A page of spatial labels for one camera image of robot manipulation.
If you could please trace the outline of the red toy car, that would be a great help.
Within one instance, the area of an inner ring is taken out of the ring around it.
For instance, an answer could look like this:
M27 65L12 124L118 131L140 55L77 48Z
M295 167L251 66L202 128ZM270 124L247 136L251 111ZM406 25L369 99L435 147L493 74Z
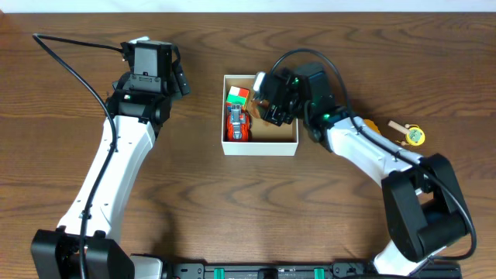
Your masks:
M241 105L232 104L226 120L226 136L230 142L248 142L250 139L250 116Z

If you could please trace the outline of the brown plush toy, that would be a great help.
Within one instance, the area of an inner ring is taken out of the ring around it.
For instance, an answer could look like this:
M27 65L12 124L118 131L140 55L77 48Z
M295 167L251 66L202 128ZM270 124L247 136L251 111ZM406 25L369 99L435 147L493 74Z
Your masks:
M248 107L248 111L252 117L255 119L262 119L264 113L269 107L269 102L267 100L252 99Z

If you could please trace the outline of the multicoloured puzzle cube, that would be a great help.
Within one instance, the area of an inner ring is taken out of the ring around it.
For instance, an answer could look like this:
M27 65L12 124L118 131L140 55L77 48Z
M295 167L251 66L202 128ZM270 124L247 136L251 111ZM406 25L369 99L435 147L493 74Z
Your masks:
M240 105L242 110L246 110L250 90L231 86L226 97L226 106L231 109L232 105Z

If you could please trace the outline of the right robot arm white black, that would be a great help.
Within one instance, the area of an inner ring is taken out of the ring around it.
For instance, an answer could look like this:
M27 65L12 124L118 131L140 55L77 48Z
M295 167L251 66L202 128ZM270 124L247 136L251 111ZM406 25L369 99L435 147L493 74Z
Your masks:
M413 276L474 233L451 163L438 153L424 157L392 143L337 104L322 64L259 72L253 90L264 121L280 126L301 119L314 141L381 187L391 241L373 260L377 274Z

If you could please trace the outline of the white cardboard box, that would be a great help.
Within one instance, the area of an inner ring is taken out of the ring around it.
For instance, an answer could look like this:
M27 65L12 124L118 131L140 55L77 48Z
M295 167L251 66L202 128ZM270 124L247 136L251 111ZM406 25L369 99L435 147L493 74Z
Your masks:
M294 156L299 142L298 120L291 124L276 126L262 119L255 119L248 111L253 98L254 75L227 74L223 78L221 144L225 155L233 156ZM250 90L247 113L250 116L250 139L248 142L230 142L226 136L226 120L229 115L226 97L231 86Z

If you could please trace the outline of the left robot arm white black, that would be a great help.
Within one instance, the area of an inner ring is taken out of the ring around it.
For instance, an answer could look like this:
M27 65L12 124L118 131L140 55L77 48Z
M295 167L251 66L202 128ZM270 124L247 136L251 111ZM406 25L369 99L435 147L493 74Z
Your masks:
M116 52L129 71L103 99L44 42L34 40L95 97L105 114L102 138L84 183L54 230L40 229L30 251L40 278L171 278L173 267L148 254L128 255L119 245L136 176L152 150L171 105L191 91L178 47L140 37Z

